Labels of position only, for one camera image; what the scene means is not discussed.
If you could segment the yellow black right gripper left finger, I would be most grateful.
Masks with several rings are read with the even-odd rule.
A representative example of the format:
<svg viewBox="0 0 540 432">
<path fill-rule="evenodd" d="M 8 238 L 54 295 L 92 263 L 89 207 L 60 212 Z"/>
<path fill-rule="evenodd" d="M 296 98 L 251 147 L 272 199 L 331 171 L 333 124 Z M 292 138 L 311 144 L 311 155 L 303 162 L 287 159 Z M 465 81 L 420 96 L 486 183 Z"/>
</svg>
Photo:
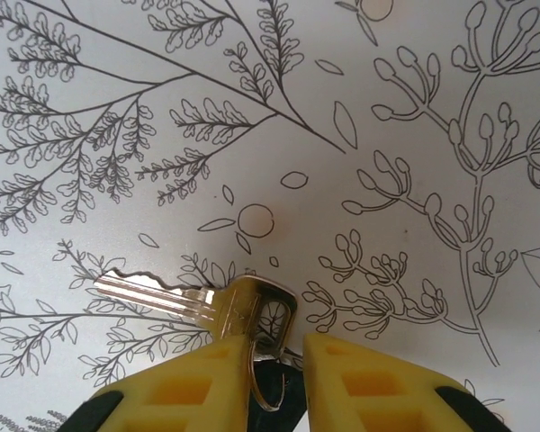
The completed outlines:
<svg viewBox="0 0 540 432">
<path fill-rule="evenodd" d="M 71 431 L 245 431 L 245 336 L 228 337 L 97 391 L 69 417 Z"/>
</svg>

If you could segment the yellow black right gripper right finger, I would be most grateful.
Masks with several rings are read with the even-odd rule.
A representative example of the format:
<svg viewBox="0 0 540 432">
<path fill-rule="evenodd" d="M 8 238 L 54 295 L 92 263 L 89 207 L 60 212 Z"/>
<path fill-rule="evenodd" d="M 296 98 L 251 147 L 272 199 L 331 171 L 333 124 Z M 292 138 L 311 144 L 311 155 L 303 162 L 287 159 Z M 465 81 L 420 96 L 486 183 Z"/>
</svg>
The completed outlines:
<svg viewBox="0 0 540 432">
<path fill-rule="evenodd" d="M 326 334 L 303 339 L 312 431 L 505 431 L 456 380 Z"/>
</svg>

